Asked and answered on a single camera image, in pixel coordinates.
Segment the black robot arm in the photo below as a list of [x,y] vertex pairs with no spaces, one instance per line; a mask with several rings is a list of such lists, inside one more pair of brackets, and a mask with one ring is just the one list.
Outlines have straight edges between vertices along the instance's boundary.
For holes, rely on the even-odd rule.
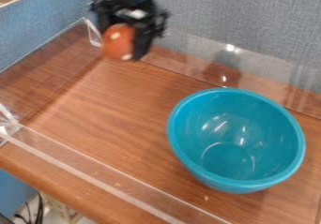
[[154,0],[92,0],[101,36],[101,53],[121,61],[137,61],[167,29],[170,13]]

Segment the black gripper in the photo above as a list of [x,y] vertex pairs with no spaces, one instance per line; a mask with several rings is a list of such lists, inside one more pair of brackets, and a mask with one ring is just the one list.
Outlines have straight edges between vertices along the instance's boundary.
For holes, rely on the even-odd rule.
[[147,29],[136,29],[133,35],[133,59],[139,60],[149,51],[152,38],[164,36],[170,13],[152,0],[143,1],[135,7],[125,7],[115,0],[99,0],[91,9],[96,14],[100,33],[117,23]]

